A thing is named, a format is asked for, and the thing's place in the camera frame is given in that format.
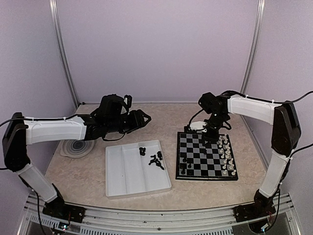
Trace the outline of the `right aluminium frame post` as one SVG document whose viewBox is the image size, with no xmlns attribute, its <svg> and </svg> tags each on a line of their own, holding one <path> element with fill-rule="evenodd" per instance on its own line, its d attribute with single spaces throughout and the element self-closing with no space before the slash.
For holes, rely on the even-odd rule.
<svg viewBox="0 0 313 235">
<path fill-rule="evenodd" d="M 255 19 L 254 30 L 252 34 L 252 41 L 251 41 L 250 51 L 248 55 L 248 61 L 247 61 L 247 65 L 246 65 L 246 69 L 244 73 L 244 79 L 243 79 L 242 86 L 240 89 L 240 92 L 243 94 L 247 92 L 255 56 L 257 54 L 257 47 L 258 47 L 258 42 L 259 42 L 261 29 L 262 29 L 262 21 L 264 17 L 265 5 L 266 5 L 265 0 L 258 0 L 256 19 Z"/>
</svg>

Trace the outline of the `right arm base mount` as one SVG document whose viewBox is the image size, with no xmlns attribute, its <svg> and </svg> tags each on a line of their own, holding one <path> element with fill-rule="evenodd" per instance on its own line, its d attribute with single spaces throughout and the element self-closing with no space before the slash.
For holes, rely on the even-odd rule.
<svg viewBox="0 0 313 235">
<path fill-rule="evenodd" d="M 233 209 L 236 222 L 243 222 L 275 214 L 276 209 L 274 205 L 266 207 L 259 207 L 255 203 L 239 205 Z"/>
</svg>

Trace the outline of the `left aluminium frame post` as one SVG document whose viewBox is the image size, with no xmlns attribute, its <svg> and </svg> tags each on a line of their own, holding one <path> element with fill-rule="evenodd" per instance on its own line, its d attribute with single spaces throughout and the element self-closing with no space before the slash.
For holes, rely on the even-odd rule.
<svg viewBox="0 0 313 235">
<path fill-rule="evenodd" d="M 52 22 L 54 26 L 54 31 L 57 39 L 57 44 L 58 44 L 58 50 L 63 66 L 63 70 L 65 73 L 65 78 L 66 78 L 66 83 L 69 88 L 70 96 L 73 101 L 74 107 L 78 108 L 80 105 L 77 91 L 71 76 L 69 64 L 68 64 L 68 59 L 66 55 L 66 50 L 65 50 L 65 45 L 64 45 L 64 40 L 62 36 L 62 30 L 61 30 L 61 24 L 60 24 L 60 19 L 59 19 L 59 14 L 58 14 L 58 5 L 56 0 L 50 0 L 49 1 L 49 7 L 50 7 L 50 12 L 52 16 Z"/>
</svg>

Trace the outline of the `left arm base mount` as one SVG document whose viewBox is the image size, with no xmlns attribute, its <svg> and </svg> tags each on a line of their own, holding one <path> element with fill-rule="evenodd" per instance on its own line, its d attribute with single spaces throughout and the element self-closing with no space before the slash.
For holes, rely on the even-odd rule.
<svg viewBox="0 0 313 235">
<path fill-rule="evenodd" d="M 82 223 L 86 209 L 80 206 L 64 204 L 61 207 L 45 205 L 43 214 L 69 222 Z"/>
</svg>

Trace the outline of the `pile of black chess pieces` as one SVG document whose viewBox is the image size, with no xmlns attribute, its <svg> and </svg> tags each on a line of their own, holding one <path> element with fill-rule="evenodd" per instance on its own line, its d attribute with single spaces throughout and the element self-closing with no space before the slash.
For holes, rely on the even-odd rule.
<svg viewBox="0 0 313 235">
<path fill-rule="evenodd" d="M 161 161 L 163 160 L 163 156 L 162 156 L 161 151 L 158 151 L 156 153 L 156 155 L 151 155 L 150 157 L 151 157 L 151 159 L 150 159 L 150 162 L 148 163 L 148 165 L 151 165 L 154 163 L 156 166 L 158 166 L 162 170 L 165 170 L 165 168 L 162 166 L 162 163 L 161 163 Z"/>
</svg>

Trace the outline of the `front aluminium rail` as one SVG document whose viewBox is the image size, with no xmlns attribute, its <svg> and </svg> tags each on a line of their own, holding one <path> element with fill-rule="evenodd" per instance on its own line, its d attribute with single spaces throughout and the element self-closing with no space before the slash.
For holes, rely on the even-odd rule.
<svg viewBox="0 0 313 235">
<path fill-rule="evenodd" d="M 273 200 L 277 213 L 238 222 L 234 207 L 182 211 L 138 211 L 85 206 L 81 223 L 42 214 L 43 200 L 30 194 L 19 235 L 300 235 L 299 219 L 288 194 Z"/>
</svg>

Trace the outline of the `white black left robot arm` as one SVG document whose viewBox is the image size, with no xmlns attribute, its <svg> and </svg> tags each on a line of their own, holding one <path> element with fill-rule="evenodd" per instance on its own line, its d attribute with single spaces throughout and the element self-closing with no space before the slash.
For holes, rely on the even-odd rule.
<svg viewBox="0 0 313 235">
<path fill-rule="evenodd" d="M 2 138 L 5 169 L 18 174 L 62 218 L 68 214 L 58 189 L 31 163 L 27 146 L 49 141 L 107 141 L 108 133 L 129 134 L 145 127 L 152 118 L 141 109 L 131 110 L 132 97 L 116 94 L 102 97 L 100 105 L 90 114 L 74 114 L 61 118 L 25 117 L 14 113 L 4 121 L 7 129 Z"/>
</svg>

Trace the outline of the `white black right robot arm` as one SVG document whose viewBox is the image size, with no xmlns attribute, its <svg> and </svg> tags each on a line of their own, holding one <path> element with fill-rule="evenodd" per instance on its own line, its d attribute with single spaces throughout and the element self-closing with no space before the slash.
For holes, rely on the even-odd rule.
<svg viewBox="0 0 313 235">
<path fill-rule="evenodd" d="M 250 97 L 236 91 L 220 95 L 203 94 L 198 104 L 210 115 L 208 120 L 191 122 L 192 131 L 201 131 L 206 141 L 216 142 L 219 130 L 229 129 L 230 114 L 241 115 L 266 122 L 272 126 L 272 156 L 266 176 L 255 194 L 255 203 L 250 206 L 254 217 L 261 217 L 269 210 L 268 200 L 276 194 L 288 172 L 290 162 L 301 137 L 301 128 L 294 101 L 269 101 Z"/>
</svg>

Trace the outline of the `black white chess board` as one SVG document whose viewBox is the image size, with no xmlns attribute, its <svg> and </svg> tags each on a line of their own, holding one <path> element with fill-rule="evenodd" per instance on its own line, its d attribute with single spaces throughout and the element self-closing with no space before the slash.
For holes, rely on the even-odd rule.
<svg viewBox="0 0 313 235">
<path fill-rule="evenodd" d="M 234 169 L 237 170 L 236 175 L 231 175 L 233 170 L 228 170 L 228 175 L 223 176 L 223 165 L 228 163 L 230 159 L 222 159 L 220 149 L 224 144 L 209 143 L 202 139 L 201 134 L 187 134 L 184 132 L 177 133 L 177 160 L 176 160 L 176 179 L 177 180 L 194 180 L 194 181 L 237 181 L 238 170 L 236 168 L 234 155 L 231 146 L 232 159 Z M 206 149 L 207 154 L 202 153 L 202 149 Z M 182 169 L 186 169 L 186 174 L 182 175 Z"/>
</svg>

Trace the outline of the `aluminium frame post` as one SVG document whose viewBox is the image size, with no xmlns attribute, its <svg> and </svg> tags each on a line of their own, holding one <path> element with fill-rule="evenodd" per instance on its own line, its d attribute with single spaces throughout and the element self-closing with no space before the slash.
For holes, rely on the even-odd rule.
<svg viewBox="0 0 313 235">
<path fill-rule="evenodd" d="M 54 26 L 54 31 L 57 39 L 57 44 L 58 44 L 58 50 L 63 66 L 63 70 L 65 73 L 65 78 L 66 78 L 66 83 L 69 88 L 70 96 L 73 101 L 74 107 L 78 108 L 80 105 L 77 91 L 71 76 L 69 64 L 68 64 L 68 59 L 66 55 L 66 50 L 65 50 L 65 45 L 64 45 L 64 40 L 62 36 L 62 30 L 61 30 L 61 24 L 60 24 L 60 19 L 59 19 L 59 14 L 58 14 L 58 5 L 56 0 L 50 0 L 49 1 L 49 7 L 50 7 L 50 12 L 52 16 L 52 22 Z"/>
<path fill-rule="evenodd" d="M 242 86 L 240 89 L 240 92 L 243 94 L 247 92 L 255 56 L 257 54 L 257 47 L 258 47 L 258 42 L 259 42 L 261 29 L 262 29 L 262 21 L 264 17 L 265 5 L 266 5 L 265 0 L 258 0 L 256 19 L 255 19 L 254 30 L 252 34 L 252 41 L 251 41 L 250 51 L 248 55 L 248 61 L 247 61 L 247 65 L 246 65 L 246 69 L 244 73 L 244 79 L 243 79 Z"/>
</svg>

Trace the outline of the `white plastic tray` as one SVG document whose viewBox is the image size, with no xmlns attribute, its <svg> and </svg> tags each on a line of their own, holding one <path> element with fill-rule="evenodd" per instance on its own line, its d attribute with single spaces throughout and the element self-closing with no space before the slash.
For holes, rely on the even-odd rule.
<svg viewBox="0 0 313 235">
<path fill-rule="evenodd" d="M 146 148 L 146 155 L 140 156 L 139 148 Z M 171 190 L 172 184 L 162 153 L 162 170 L 154 163 L 148 165 L 151 155 L 161 151 L 160 141 L 144 141 L 105 149 L 106 196 L 109 199 L 130 198 L 157 194 Z"/>
</svg>

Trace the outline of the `clear plastic lid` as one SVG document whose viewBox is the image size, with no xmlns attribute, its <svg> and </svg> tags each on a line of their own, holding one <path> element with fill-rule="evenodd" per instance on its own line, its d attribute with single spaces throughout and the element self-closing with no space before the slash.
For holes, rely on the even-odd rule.
<svg viewBox="0 0 313 235">
<path fill-rule="evenodd" d="M 79 159 L 89 154 L 95 146 L 95 141 L 66 140 L 62 142 L 60 155 L 70 159 Z"/>
</svg>

